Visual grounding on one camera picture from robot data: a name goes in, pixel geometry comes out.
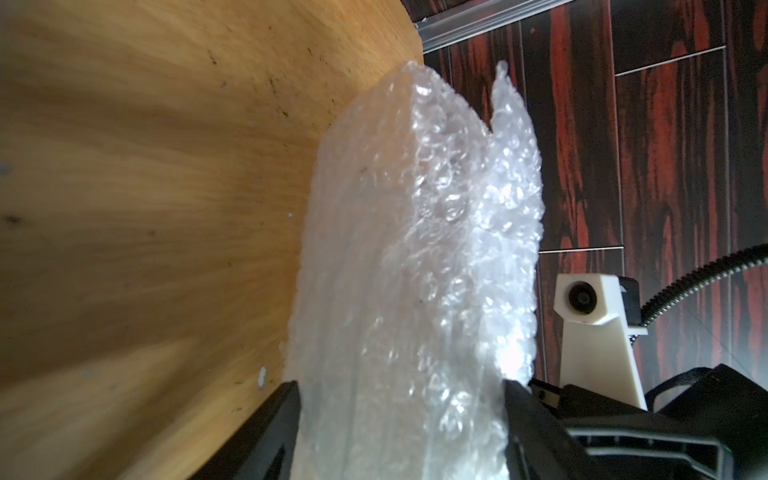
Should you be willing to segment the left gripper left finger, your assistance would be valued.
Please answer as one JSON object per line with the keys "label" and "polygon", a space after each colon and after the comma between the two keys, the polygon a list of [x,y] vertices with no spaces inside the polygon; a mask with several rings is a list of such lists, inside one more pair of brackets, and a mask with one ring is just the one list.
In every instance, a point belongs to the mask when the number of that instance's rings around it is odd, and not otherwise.
{"label": "left gripper left finger", "polygon": [[192,477],[288,479],[300,412],[298,383],[282,383]]}

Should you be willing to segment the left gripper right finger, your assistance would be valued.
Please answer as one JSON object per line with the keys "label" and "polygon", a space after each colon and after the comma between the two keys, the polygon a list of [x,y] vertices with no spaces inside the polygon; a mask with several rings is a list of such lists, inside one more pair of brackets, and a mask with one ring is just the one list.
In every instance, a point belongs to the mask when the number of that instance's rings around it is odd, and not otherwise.
{"label": "left gripper right finger", "polygon": [[504,380],[510,479],[588,479],[591,458],[517,381]]}

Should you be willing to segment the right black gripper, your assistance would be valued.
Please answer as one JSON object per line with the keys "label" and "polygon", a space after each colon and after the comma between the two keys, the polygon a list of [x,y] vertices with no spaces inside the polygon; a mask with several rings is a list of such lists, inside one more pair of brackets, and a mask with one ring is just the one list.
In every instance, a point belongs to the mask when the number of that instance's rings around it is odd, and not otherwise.
{"label": "right black gripper", "polygon": [[581,387],[530,382],[558,426],[620,479],[765,479],[767,390],[725,364],[696,367],[650,389],[648,410],[681,387],[661,414],[700,431]]}

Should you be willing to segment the bubble wrap sheet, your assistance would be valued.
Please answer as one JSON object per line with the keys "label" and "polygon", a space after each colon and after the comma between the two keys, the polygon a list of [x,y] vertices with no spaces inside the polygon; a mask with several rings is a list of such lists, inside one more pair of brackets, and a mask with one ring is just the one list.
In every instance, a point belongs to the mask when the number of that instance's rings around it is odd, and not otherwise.
{"label": "bubble wrap sheet", "polygon": [[503,384],[531,380],[541,163],[506,62],[482,120],[408,62],[314,164],[284,376],[295,479],[505,479]]}

